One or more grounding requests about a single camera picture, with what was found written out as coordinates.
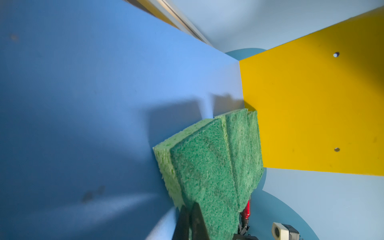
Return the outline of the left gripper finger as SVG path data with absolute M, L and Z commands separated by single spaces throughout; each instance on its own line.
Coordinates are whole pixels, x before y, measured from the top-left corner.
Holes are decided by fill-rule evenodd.
M 189 210 L 182 206 L 172 240 L 209 240 L 200 205 L 195 202 Z

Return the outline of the green sponge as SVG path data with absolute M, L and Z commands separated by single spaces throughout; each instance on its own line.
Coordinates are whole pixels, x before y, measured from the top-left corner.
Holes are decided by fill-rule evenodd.
M 252 147 L 252 160 L 253 160 L 252 174 L 254 175 L 254 180 L 253 180 L 252 186 L 253 186 L 253 189 L 256 189 L 264 174 L 260 129 L 259 129 L 259 123 L 258 123 L 258 112 L 249 111 L 247 112 L 247 117 L 248 117 L 249 126 L 250 126 L 249 135 L 250 135 L 250 143 Z
M 247 179 L 252 167 L 248 110 L 234 110 L 218 115 L 215 118 L 222 121 L 235 181 L 237 211 L 241 212 L 246 207 L 253 190 L 253 187 L 251 187 L 252 180 Z
M 230 240 L 239 205 L 222 120 L 201 120 L 153 151 L 174 205 L 190 210 L 199 203 L 210 239 Z

